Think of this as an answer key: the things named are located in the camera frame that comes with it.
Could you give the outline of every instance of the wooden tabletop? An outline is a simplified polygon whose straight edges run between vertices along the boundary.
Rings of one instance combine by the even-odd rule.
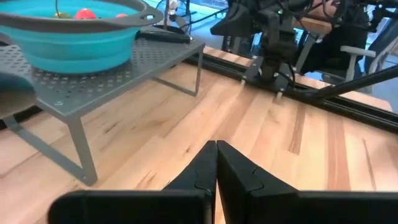
[[[249,65],[219,50],[212,55]],[[194,87],[196,67],[162,78]],[[322,86],[305,77],[299,82]],[[390,110],[385,101],[347,97]],[[209,139],[228,141],[302,190],[398,190],[397,136],[202,71],[196,98],[148,81],[83,117],[99,181],[87,187],[10,131],[0,132],[1,223],[45,223],[55,198],[76,189],[162,189]],[[74,161],[66,126],[42,113],[24,123]],[[216,221],[224,223],[217,196]]]
[[[331,31],[330,23],[305,17],[301,20],[301,23],[299,23],[296,19],[293,19],[293,26],[321,35],[328,34]]]

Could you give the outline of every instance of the gray object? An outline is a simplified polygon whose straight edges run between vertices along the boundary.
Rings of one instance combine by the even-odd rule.
[[[41,153],[83,183],[92,185],[97,181],[97,175],[80,118],[151,78],[196,96],[204,46],[204,43],[195,40],[190,44],[172,44],[139,39],[134,44],[133,57],[128,63],[110,71],[78,77],[63,77],[32,68],[16,45],[0,48],[0,74],[6,71],[31,80],[37,92],[36,105],[68,125],[82,167],[24,129],[14,117],[5,118],[4,121],[7,127]],[[200,57],[195,90],[187,90],[155,77],[196,53]]]
[[[142,27],[163,19],[159,10],[141,0],[99,0],[120,4],[139,11],[136,14],[110,19],[48,19],[44,17],[20,16],[0,12],[0,25],[22,30],[57,33],[95,33],[122,30],[128,27]]]
[[[232,48],[232,54],[236,54],[236,55],[239,54],[239,49],[241,47],[241,43],[242,43],[242,38],[235,37],[234,45],[233,45],[233,48]]]
[[[307,59],[308,54],[310,53],[312,45],[317,41],[316,38],[318,38],[319,35],[316,35],[315,33],[311,32],[311,35],[307,35],[307,39],[304,43],[304,48],[300,53],[300,56],[297,59],[296,63],[296,72],[300,73],[301,69],[304,65],[305,59]]]

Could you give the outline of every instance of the blue bowl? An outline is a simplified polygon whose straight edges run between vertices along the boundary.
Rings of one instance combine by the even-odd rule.
[[[0,3],[0,32],[8,35],[26,60],[42,70],[79,74],[107,70],[131,58],[141,26],[159,22],[162,14],[138,0],[58,0],[58,11],[75,15],[92,10],[101,19],[52,19],[55,0]],[[120,13],[127,17],[116,18]]]

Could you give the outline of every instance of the fruit in bowl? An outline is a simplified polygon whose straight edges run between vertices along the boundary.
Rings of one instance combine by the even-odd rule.
[[[72,16],[67,14],[66,12],[58,12],[58,13],[55,13],[54,16],[52,16],[52,18],[55,18],[55,19],[72,19]]]
[[[76,13],[75,19],[96,19],[96,16],[94,12],[89,9],[80,9]]]

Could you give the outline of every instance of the perforated metal shelf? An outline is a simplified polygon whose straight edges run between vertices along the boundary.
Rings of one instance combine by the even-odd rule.
[[[130,61],[101,73],[61,75],[32,68],[18,46],[0,48],[0,68],[32,80],[43,110],[65,119],[83,116],[133,86],[201,52],[204,43],[172,44],[139,39]]]

